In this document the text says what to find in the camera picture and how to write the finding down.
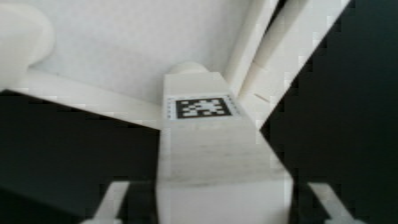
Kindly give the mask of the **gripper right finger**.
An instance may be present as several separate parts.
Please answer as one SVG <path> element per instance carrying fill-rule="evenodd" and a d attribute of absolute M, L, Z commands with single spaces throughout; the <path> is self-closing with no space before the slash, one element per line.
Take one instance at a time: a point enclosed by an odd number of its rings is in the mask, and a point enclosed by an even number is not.
<path fill-rule="evenodd" d="M 291 224 L 367 224 L 350 213 L 327 183 L 295 185 Z"/>

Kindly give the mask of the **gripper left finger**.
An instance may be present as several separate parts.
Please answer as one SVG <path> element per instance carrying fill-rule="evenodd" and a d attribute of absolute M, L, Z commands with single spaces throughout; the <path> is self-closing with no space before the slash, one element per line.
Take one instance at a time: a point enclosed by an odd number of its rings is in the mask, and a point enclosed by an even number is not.
<path fill-rule="evenodd" d="M 110 182 L 94 215 L 78 224 L 128 224 L 145 215 L 129 202 L 129 191 L 145 185 L 147 181 L 119 180 Z"/>

